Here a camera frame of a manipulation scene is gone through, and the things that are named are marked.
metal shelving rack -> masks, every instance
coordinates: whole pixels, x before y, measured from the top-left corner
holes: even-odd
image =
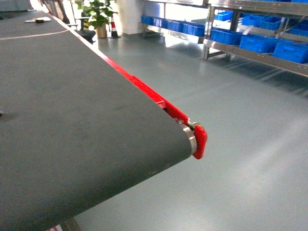
[[[176,4],[176,5],[182,5],[182,6],[192,6],[192,7],[198,7],[198,8],[207,8],[208,6],[208,0],[143,0],[143,1],[149,1],[149,2],[156,2],[156,3],[163,3],[164,4],[164,18],[166,18],[166,4]],[[171,35],[177,38],[180,38],[182,40],[186,40],[193,43],[203,43],[205,37],[198,37],[194,35],[188,35],[181,32],[168,30],[165,28],[160,28],[157,26],[147,25],[147,24],[141,24],[141,27],[143,28],[143,36],[145,37],[146,31],[153,31],[159,34],[163,35]]]
[[[287,60],[279,59],[270,54],[260,54],[248,50],[241,49],[237,46],[226,45],[219,42],[211,41],[211,30],[215,19],[215,10],[233,11],[230,30],[245,29],[246,26],[238,25],[240,14],[256,13],[270,16],[280,16],[283,18],[304,18],[308,15],[308,4],[292,3],[292,2],[268,2],[268,1],[251,1],[251,0],[209,0],[209,14],[207,22],[206,39],[204,39],[204,59],[222,53],[235,54],[257,62],[277,67],[286,71],[300,74],[308,77],[308,65],[298,64]],[[275,36],[295,41],[308,42],[308,37],[285,33],[283,30],[284,20],[277,31],[269,31],[260,28],[253,28],[251,32]],[[210,53],[210,48],[218,50],[218,52]]]

red and white cone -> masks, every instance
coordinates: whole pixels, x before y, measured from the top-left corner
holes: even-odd
[[[114,17],[112,16],[111,17],[111,37],[110,38],[118,39],[120,38],[120,36],[117,34],[115,25],[116,25],[115,20],[114,20]]]

storage bin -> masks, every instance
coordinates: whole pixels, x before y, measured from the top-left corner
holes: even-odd
[[[308,36],[308,24],[300,23],[290,29],[291,34]]]
[[[168,20],[165,18],[154,18],[153,25],[161,28],[168,28]]]
[[[195,36],[198,36],[198,37],[204,37],[205,25],[184,23],[183,24],[183,33],[188,34],[188,35],[195,35]]]
[[[259,35],[243,35],[240,48],[258,53],[273,53],[279,39]]]
[[[251,15],[250,13],[241,13],[241,18],[245,18],[245,17],[248,17],[250,15]]]
[[[213,29],[211,40],[229,45],[240,45],[242,34],[223,29]]]
[[[299,64],[306,64],[308,63],[308,46],[307,44],[279,42],[273,56]]]
[[[284,2],[290,2],[291,0],[256,0],[256,1],[284,1]]]
[[[147,25],[153,25],[154,17],[150,16],[141,16],[141,23],[147,24]]]
[[[167,28],[178,32],[183,32],[183,22],[180,21],[168,21]]]
[[[308,0],[292,0],[291,2],[308,3]]]
[[[260,28],[267,30],[277,30],[280,26],[281,18],[279,17],[266,17],[261,21]]]
[[[261,21],[265,17],[257,16],[257,15],[250,15],[242,19],[242,24],[246,26],[254,25],[255,27],[260,27]]]
[[[220,12],[215,15],[215,19],[219,21],[228,21],[232,19],[233,12],[230,11],[225,11],[225,12]]]

red side rail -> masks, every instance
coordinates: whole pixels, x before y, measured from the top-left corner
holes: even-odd
[[[107,57],[103,53],[101,53],[98,49],[94,48],[90,43],[88,43],[85,39],[83,39],[79,34],[77,34],[74,30],[72,30],[69,26],[63,23],[58,18],[51,15],[58,23],[60,23],[63,27],[70,30],[76,37],[78,37],[86,46],[88,46],[93,52],[95,52],[98,56],[104,59],[111,67],[113,67],[117,72],[119,72],[122,76],[128,79],[132,84],[134,84],[137,88],[143,91],[147,96],[149,96],[156,104],[158,104],[162,109],[166,110],[166,112],[175,120],[181,120],[183,124],[189,125],[189,118],[183,112],[181,112],[178,108],[172,105],[169,101],[163,98],[160,94],[138,79],[136,76],[132,76],[127,71],[125,71],[119,64],[113,61],[111,58]],[[196,159],[201,159],[204,155],[205,145],[207,141],[207,133],[204,128],[200,125],[196,125],[193,129],[194,135],[197,140],[197,151],[193,154]]]

gray conveyor belt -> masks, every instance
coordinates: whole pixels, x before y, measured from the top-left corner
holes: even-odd
[[[65,29],[22,13],[0,38]],[[191,155],[181,127],[69,31],[0,39],[0,230],[44,231]]]

